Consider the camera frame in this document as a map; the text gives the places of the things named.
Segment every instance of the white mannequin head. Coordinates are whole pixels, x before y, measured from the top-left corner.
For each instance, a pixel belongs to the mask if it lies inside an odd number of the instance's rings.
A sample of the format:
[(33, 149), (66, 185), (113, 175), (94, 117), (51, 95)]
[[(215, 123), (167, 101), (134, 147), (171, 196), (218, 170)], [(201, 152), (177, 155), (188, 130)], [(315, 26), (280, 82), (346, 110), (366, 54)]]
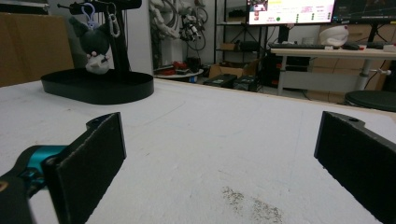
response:
[(347, 42), (349, 31), (346, 25), (334, 26), (326, 29), (319, 34), (322, 45), (333, 45), (340, 47)]

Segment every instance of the black monitor stand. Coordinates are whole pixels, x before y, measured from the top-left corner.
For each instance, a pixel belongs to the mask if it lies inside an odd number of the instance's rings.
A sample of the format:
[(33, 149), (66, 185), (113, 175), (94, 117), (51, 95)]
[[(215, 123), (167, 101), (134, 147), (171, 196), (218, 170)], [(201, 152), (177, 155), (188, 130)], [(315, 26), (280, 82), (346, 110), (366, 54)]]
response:
[(374, 42), (374, 37), (377, 32), (378, 32), (378, 23), (373, 23), (367, 42), (369, 42), (369, 43)]
[[(70, 69), (51, 73), (41, 78), (44, 91), (69, 99), (94, 105), (119, 105), (149, 97), (154, 93), (153, 76), (131, 72), (126, 51), (122, 11), (139, 8), (141, 0), (102, 0), (92, 4), (96, 12), (105, 12), (108, 4), (116, 4), (120, 36), (110, 37), (115, 69), (104, 75), (89, 73), (85, 68)], [(81, 4), (68, 7), (73, 15), (81, 14)]]
[(279, 26), (279, 33), (277, 38), (278, 43), (289, 40), (289, 30), (289, 27), (287, 27), (286, 25)]

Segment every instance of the floor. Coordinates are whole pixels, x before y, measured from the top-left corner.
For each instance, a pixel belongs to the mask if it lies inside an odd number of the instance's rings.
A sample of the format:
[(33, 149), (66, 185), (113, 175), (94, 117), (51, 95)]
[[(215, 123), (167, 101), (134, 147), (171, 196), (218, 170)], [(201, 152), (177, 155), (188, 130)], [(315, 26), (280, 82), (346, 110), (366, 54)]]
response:
[[(205, 80), (207, 80), (207, 77), (198, 77), (197, 83), (203, 84)], [(270, 95), (277, 95), (277, 88), (259, 86), (258, 92), (264, 94), (270, 94)], [(296, 99), (311, 100), (306, 96), (305, 91), (299, 91), (299, 90), (296, 91), (283, 90), (282, 96), (296, 98)]]

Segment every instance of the gray plush toy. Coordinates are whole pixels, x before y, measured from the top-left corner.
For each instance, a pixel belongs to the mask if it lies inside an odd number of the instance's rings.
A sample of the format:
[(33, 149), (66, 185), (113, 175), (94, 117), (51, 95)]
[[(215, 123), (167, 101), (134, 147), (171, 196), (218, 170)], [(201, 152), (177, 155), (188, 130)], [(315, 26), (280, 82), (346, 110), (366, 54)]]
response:
[(85, 65), (87, 71), (97, 75), (105, 74), (109, 69), (109, 57), (106, 56), (110, 48), (108, 25), (106, 23), (100, 26), (87, 25), (74, 17), (71, 17), (69, 22), (73, 25), (82, 49), (87, 53), (88, 63)]

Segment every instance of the black tray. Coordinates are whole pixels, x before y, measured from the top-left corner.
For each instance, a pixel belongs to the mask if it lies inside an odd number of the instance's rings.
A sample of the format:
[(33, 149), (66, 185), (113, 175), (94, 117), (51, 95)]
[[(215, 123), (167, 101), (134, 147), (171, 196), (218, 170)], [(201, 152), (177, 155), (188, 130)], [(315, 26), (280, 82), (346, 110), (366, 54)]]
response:
[(110, 69), (95, 75), (85, 68), (44, 75), (44, 91), (94, 105), (119, 105), (149, 97), (154, 93), (153, 76)]

